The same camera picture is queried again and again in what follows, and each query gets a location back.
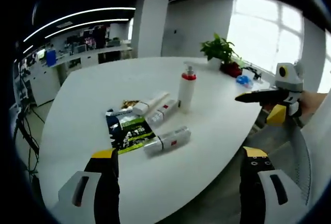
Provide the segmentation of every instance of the white cabinet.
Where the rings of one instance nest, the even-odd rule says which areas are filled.
[[[81,56],[81,64],[82,64],[82,68],[98,65],[99,64],[98,53],[94,53],[87,56]]]
[[[60,90],[60,83],[55,68],[41,68],[37,74],[31,74],[29,80],[37,106],[54,100],[57,92]]]

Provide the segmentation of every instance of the column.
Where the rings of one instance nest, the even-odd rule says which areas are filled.
[[[169,0],[137,0],[131,46],[135,57],[160,57]]]

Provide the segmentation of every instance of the window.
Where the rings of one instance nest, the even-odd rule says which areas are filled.
[[[129,22],[128,40],[132,39],[133,18]]]
[[[227,39],[243,60],[271,73],[301,58],[301,12],[276,0],[235,0]]]
[[[325,32],[326,58],[318,93],[328,93],[331,89],[331,34]]]

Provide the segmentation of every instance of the floor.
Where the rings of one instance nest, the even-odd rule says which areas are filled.
[[[46,103],[34,111],[45,121],[52,102]],[[276,169],[282,169],[290,177],[294,177],[294,162],[291,156],[293,151],[287,142],[281,128],[264,126],[266,113],[261,111],[255,125],[243,145],[256,147],[268,153],[270,160]],[[32,111],[27,116],[32,136],[37,143],[41,143],[43,122]],[[22,152],[28,147],[21,144]],[[213,223],[239,223],[240,221],[240,163],[243,158],[240,149],[227,167],[215,178],[215,180],[191,202],[183,208],[159,222],[189,223],[189,224],[213,224]],[[31,156],[31,167],[35,164],[35,158]]]

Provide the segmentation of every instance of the white round table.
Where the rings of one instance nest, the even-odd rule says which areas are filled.
[[[197,196],[224,169],[253,126],[261,107],[234,98],[248,91],[235,79],[208,70],[206,59],[151,57],[80,69],[70,74],[47,116],[38,165],[46,207],[91,155],[109,149],[105,112],[123,100],[168,91],[176,99],[184,62],[197,74],[191,112],[176,113],[156,134],[186,125],[191,140],[172,152],[148,158],[143,149],[119,155],[119,215],[122,224],[158,222]],[[268,88],[255,84],[253,89]]]

